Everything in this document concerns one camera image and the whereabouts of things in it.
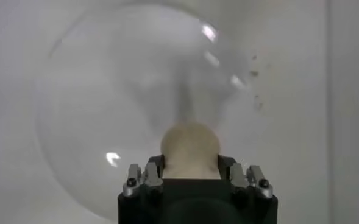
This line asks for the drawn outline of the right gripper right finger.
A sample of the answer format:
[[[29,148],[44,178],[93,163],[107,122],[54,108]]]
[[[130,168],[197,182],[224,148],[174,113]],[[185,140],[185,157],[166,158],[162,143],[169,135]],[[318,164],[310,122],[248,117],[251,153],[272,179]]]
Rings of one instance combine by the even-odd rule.
[[[234,191],[254,190],[259,198],[271,199],[273,186],[264,176],[260,166],[251,165],[246,170],[232,157],[218,156],[218,169],[222,180],[230,182]]]

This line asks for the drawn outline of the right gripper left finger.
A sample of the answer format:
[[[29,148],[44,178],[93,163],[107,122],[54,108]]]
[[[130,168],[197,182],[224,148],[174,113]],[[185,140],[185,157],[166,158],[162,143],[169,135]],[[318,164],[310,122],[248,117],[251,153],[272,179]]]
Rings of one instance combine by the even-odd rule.
[[[137,197],[142,187],[147,191],[161,192],[164,162],[163,155],[150,157],[143,172],[138,164],[131,164],[128,168],[127,180],[123,184],[123,196]]]

